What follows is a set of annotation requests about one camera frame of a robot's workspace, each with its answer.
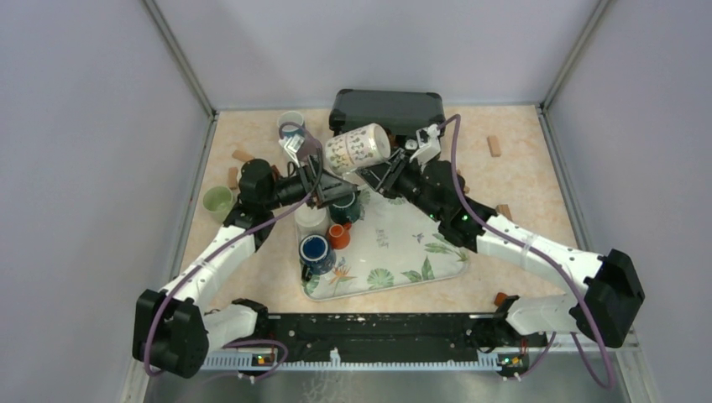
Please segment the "light blue dotted mug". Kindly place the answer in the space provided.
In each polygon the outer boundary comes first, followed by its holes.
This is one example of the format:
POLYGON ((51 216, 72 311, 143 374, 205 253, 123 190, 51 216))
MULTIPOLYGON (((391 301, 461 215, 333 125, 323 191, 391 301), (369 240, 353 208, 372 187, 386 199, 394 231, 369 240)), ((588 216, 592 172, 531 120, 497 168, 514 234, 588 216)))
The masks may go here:
POLYGON ((279 139, 287 139, 292 138, 294 136, 304 136, 305 128, 305 117, 298 111, 288 111, 282 113, 277 119, 279 139))

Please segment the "light green mug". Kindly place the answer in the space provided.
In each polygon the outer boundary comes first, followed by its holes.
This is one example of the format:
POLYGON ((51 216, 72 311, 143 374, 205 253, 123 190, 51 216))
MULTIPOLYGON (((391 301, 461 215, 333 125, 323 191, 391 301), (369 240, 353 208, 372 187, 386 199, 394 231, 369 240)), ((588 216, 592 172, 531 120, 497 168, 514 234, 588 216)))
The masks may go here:
POLYGON ((215 222, 222 223, 235 203, 233 191, 226 186, 214 186, 202 197, 202 206, 215 222))

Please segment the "lilac purple mug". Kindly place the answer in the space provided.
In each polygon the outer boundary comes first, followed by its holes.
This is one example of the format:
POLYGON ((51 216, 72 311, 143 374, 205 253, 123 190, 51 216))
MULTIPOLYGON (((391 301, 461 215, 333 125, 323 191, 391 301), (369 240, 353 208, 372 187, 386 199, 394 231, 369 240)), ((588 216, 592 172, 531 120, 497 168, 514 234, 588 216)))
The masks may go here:
POLYGON ((318 139, 314 139, 313 137, 305 138, 299 153, 303 161, 307 161, 310 158, 319 159, 322 156, 322 145, 318 139))

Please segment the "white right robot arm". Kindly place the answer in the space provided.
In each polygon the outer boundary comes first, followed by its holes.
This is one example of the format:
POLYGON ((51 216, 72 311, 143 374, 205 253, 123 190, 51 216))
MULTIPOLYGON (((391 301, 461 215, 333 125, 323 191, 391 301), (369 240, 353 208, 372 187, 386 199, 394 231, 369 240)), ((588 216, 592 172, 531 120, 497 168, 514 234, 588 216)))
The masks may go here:
POLYGON ((381 196, 402 198, 434 221, 437 238, 507 261, 564 291, 560 296, 506 298, 504 316, 492 323, 498 343, 514 346, 535 332, 573 332, 607 348, 623 345, 645 300, 628 254, 583 251, 523 228, 465 196, 465 180, 447 160, 419 165, 398 151, 357 173, 381 196))

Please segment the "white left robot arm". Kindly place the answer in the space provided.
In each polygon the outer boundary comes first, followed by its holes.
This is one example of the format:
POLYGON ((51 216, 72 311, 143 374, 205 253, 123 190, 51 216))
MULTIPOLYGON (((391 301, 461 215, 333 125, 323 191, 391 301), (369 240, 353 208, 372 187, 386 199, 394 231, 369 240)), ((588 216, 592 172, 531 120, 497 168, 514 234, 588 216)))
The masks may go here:
POLYGON ((303 205, 324 208, 358 187, 326 169, 320 155, 281 176, 266 160, 244 163, 237 200, 215 238, 186 270, 160 290, 145 290, 136 302, 132 355, 144 372, 189 379, 207 355, 241 339, 258 347, 268 339, 264 310, 249 301, 216 312, 208 307, 232 273, 259 251, 274 225, 303 205))

